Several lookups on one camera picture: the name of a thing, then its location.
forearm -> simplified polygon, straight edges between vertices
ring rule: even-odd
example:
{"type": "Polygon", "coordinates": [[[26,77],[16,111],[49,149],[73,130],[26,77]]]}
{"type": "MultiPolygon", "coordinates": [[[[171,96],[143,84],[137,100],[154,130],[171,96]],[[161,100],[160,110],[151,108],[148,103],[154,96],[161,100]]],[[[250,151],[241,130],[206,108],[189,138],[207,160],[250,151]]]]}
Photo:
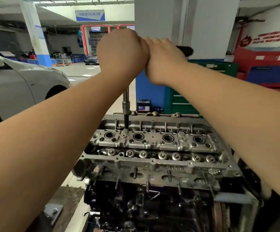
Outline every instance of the forearm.
{"type": "Polygon", "coordinates": [[[0,230],[10,224],[9,231],[26,229],[128,80],[100,73],[0,123],[0,230]]]}
{"type": "Polygon", "coordinates": [[[180,68],[169,86],[280,194],[280,92],[191,63],[180,68]]]}

white car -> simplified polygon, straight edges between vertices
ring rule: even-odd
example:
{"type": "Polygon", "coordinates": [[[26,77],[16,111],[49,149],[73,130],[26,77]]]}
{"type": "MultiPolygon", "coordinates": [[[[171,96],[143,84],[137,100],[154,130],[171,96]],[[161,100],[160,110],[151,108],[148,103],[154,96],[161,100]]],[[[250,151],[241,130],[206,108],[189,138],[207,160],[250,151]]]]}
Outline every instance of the white car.
{"type": "Polygon", "coordinates": [[[70,87],[55,68],[0,57],[0,117],[5,120],[70,87]]]}

green tool cabinet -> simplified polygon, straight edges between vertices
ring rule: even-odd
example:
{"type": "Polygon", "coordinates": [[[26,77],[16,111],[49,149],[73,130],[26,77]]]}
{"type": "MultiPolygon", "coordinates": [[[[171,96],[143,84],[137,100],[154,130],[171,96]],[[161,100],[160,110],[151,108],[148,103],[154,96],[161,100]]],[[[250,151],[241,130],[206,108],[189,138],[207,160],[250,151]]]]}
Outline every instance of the green tool cabinet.
{"type": "MultiPolygon", "coordinates": [[[[204,60],[188,60],[188,62],[196,63],[201,66],[219,71],[226,75],[236,77],[238,63],[221,62],[221,61],[204,61],[204,60]]],[[[165,114],[199,114],[199,112],[176,90],[166,87],[165,90],[165,114]]]]}

car battery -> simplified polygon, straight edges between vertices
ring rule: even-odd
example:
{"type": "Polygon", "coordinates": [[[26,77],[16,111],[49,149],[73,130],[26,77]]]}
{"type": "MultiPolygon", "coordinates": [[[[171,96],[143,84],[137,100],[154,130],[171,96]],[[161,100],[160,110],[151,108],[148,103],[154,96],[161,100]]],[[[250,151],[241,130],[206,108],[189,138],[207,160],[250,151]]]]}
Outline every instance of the car battery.
{"type": "Polygon", "coordinates": [[[152,111],[151,100],[150,99],[138,99],[137,101],[137,112],[138,113],[148,113],[152,111]]]}

hand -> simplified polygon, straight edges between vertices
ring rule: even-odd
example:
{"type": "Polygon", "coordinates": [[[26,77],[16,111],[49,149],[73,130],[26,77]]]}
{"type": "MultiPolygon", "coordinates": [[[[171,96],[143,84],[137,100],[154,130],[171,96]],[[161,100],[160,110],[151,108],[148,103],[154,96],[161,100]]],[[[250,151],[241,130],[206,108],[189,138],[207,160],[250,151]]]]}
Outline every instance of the hand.
{"type": "Polygon", "coordinates": [[[146,41],[134,30],[115,29],[102,37],[97,56],[102,72],[134,79],[144,69],[149,50],[146,41]]]}
{"type": "Polygon", "coordinates": [[[175,78],[178,69],[186,63],[184,54],[168,39],[146,38],[150,59],[146,76],[155,85],[170,86],[169,79],[175,78]]]}

